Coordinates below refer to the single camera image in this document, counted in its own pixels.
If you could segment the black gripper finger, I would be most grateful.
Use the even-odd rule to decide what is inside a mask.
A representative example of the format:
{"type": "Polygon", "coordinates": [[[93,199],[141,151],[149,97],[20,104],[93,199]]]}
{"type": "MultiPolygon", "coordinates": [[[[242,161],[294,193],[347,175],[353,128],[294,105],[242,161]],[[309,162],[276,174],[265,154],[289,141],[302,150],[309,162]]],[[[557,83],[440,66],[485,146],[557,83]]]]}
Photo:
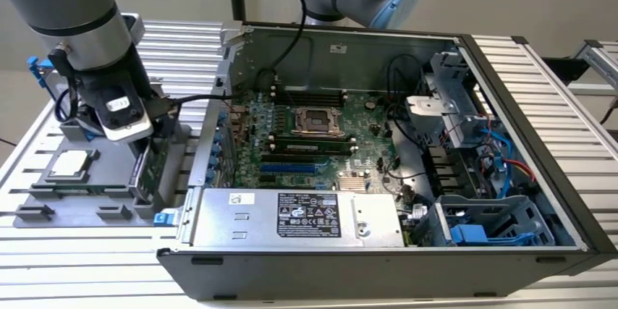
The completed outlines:
{"type": "Polygon", "coordinates": [[[153,137],[168,138],[172,136],[180,113],[178,102],[169,97],[152,100],[152,125],[153,137]]]}

